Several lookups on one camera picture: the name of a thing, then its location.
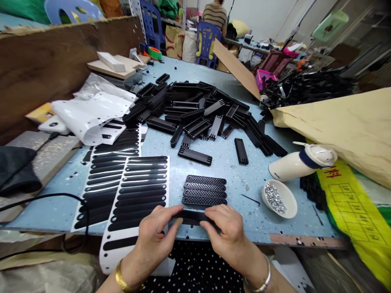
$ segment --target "hand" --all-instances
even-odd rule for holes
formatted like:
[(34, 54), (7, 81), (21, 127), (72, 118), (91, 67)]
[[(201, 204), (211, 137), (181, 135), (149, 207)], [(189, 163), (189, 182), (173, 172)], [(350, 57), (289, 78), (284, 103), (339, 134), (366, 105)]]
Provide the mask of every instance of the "hand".
[(244, 234), (241, 214), (232, 206), (222, 204), (206, 208), (205, 215), (221, 229), (218, 234), (209, 222), (200, 222), (209, 235), (213, 250), (243, 276), (250, 277), (254, 272), (259, 276), (260, 271), (257, 268), (266, 261), (259, 249)]
[(129, 287), (139, 287), (168, 257), (183, 219), (176, 219), (167, 235), (164, 236), (162, 231), (171, 217), (182, 210), (183, 206), (170, 208), (157, 206), (141, 221), (136, 245), (123, 259), (121, 266), (122, 276)]

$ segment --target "blue plastic chair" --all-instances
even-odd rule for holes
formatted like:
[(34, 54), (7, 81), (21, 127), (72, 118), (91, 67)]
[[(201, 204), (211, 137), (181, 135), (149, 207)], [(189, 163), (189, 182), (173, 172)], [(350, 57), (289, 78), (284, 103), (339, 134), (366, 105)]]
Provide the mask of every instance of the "blue plastic chair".
[[(145, 33), (147, 35), (147, 43), (149, 46), (152, 46), (151, 41), (154, 41), (154, 47), (158, 50), (160, 50), (160, 44), (165, 44), (166, 40), (163, 35), (163, 29), (162, 29), (162, 19), (160, 17), (159, 10), (155, 6), (153, 6), (151, 3), (140, 0), (141, 5), (141, 12), (143, 13), (143, 20), (144, 20), (144, 29)], [(155, 32), (154, 28), (154, 17), (156, 16), (156, 20), (158, 23), (158, 32)]]
[(197, 64), (200, 64), (201, 60), (206, 60), (206, 65), (211, 66), (213, 62), (213, 68), (217, 67), (217, 57), (213, 54), (212, 60), (209, 59), (209, 52), (211, 50), (212, 42), (214, 39), (221, 41), (221, 32), (217, 26), (209, 22), (199, 22), (197, 25), (197, 50), (200, 47), (201, 42), (201, 55), (197, 58)]
[(77, 23), (72, 12), (75, 13), (81, 22), (88, 22), (89, 18), (99, 20), (104, 18), (102, 11), (94, 3), (88, 0), (46, 0), (45, 11), (51, 24), (62, 24), (60, 10), (63, 10), (72, 23)]

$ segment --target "striped shirt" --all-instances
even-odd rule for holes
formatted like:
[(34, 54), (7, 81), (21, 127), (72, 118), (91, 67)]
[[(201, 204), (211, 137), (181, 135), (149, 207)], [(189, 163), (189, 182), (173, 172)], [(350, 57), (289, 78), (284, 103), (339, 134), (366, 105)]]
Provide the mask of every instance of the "striped shirt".
[(202, 21), (214, 24), (222, 31), (227, 26), (227, 11), (219, 5), (207, 4), (202, 13)]

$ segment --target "gold bracelet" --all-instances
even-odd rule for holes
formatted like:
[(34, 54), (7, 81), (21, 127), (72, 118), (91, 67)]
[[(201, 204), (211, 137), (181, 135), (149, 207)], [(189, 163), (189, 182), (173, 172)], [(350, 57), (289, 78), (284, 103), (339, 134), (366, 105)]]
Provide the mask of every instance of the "gold bracelet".
[(123, 277), (122, 277), (121, 263), (122, 263), (122, 260), (119, 261), (119, 263), (117, 264), (117, 267), (115, 269), (115, 280), (117, 281), (119, 288), (125, 293), (135, 293), (135, 292), (139, 292), (140, 290), (144, 289), (144, 284), (141, 284), (140, 287), (138, 287), (135, 291), (132, 290), (128, 286), (128, 284), (123, 280)]

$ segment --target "black plastic pile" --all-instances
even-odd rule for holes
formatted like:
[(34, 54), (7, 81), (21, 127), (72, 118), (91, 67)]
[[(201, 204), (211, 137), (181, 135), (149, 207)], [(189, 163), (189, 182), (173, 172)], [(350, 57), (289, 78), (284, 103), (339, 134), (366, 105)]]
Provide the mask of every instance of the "black plastic pile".
[[(263, 78), (262, 84), (266, 87), (261, 89), (261, 93), (270, 99), (263, 105), (275, 109), (351, 95), (355, 86), (354, 80), (340, 76), (345, 70), (346, 67), (324, 68), (317, 72), (294, 71), (279, 81)], [(271, 118), (269, 113), (268, 110), (261, 113), (267, 115), (264, 120)]]
[[(168, 85), (162, 79), (163, 76), (158, 78), (159, 85), (149, 83), (136, 93), (139, 100), (123, 117), (123, 121), (129, 123), (136, 120), (171, 134), (172, 148), (184, 132), (178, 156), (210, 166), (212, 157), (190, 150), (191, 141), (214, 141), (217, 136), (226, 139), (235, 128), (242, 128), (265, 156), (274, 153), (282, 157), (287, 154), (270, 136), (264, 134), (264, 125), (255, 121), (248, 111), (248, 105), (204, 82), (174, 82)], [(166, 114), (164, 120), (159, 118), (163, 113)]]
[(327, 212), (326, 192), (322, 189), (315, 174), (300, 178), (300, 188), (307, 193), (307, 198), (316, 203), (318, 210)]

